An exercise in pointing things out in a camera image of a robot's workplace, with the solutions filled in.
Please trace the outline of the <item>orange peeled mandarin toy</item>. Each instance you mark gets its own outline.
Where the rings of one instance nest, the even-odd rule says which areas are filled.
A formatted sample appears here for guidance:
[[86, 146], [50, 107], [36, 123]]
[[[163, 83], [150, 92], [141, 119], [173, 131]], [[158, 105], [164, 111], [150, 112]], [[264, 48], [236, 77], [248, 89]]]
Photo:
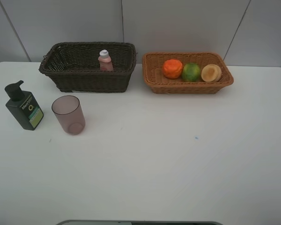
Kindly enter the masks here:
[[164, 62], [162, 67], [163, 75], [168, 79], [178, 79], [183, 70], [183, 64], [180, 60], [170, 59]]

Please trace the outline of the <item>pink bottle white cap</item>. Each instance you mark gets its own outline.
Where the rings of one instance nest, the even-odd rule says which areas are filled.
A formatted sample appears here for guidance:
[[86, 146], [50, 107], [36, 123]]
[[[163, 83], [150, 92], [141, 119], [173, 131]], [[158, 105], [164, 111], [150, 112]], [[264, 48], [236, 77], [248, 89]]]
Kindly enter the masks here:
[[99, 53], [98, 61], [100, 64], [101, 71], [113, 71], [113, 65], [111, 58], [109, 56], [109, 52], [107, 50], [102, 50]]

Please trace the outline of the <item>green lime fruit toy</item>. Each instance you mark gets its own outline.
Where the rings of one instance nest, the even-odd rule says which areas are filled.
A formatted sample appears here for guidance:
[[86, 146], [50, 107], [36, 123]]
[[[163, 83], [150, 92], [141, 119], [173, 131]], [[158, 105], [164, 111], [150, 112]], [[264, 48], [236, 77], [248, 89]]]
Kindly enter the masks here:
[[187, 63], [181, 76], [184, 82], [196, 82], [201, 76], [200, 67], [196, 63]]

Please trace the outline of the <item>translucent purple plastic cup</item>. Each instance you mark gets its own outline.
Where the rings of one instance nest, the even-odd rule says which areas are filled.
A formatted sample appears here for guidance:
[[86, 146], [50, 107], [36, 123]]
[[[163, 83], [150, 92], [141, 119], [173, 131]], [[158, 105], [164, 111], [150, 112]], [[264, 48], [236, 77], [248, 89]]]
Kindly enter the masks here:
[[77, 97], [72, 95], [59, 97], [53, 102], [52, 111], [67, 134], [78, 135], [84, 130], [86, 122]]

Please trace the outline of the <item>red yellow peach toy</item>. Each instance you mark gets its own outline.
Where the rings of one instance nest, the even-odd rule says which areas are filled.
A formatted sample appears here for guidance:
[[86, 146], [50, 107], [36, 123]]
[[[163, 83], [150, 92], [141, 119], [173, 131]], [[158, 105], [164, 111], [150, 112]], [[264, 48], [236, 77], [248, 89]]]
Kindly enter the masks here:
[[206, 65], [201, 71], [201, 78], [205, 82], [217, 82], [222, 77], [222, 70], [216, 64]]

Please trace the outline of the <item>light orange wicker basket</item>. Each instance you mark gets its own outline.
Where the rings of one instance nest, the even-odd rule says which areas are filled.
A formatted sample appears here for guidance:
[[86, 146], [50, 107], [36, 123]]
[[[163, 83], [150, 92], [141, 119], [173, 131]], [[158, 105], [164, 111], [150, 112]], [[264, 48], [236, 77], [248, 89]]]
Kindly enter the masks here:
[[[179, 60], [183, 64], [196, 63], [201, 69], [208, 64], [215, 64], [221, 68], [222, 76], [217, 82], [168, 79], [163, 75], [162, 67], [166, 60], [171, 59]], [[223, 59], [212, 52], [148, 52], [142, 58], [142, 71], [146, 85], [157, 94], [215, 94], [234, 82]]]

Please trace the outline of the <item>dark brown wicker basket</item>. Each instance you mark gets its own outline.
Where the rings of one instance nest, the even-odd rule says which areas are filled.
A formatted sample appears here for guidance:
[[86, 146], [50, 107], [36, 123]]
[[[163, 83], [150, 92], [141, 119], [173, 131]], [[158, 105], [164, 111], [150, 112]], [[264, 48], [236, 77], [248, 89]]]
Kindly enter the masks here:
[[[113, 71], [102, 71], [99, 53], [107, 50]], [[39, 72], [62, 92], [122, 93], [136, 66], [133, 44], [120, 42], [61, 42], [44, 56]]]

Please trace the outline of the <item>dark green pump bottle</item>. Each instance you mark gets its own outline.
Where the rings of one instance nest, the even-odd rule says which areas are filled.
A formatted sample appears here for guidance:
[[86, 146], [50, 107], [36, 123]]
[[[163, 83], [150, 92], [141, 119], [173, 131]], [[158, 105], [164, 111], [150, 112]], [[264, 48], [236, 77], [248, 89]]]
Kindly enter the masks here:
[[30, 91], [24, 91], [20, 85], [24, 81], [9, 84], [5, 92], [9, 96], [6, 108], [25, 130], [35, 130], [44, 117], [44, 113]]

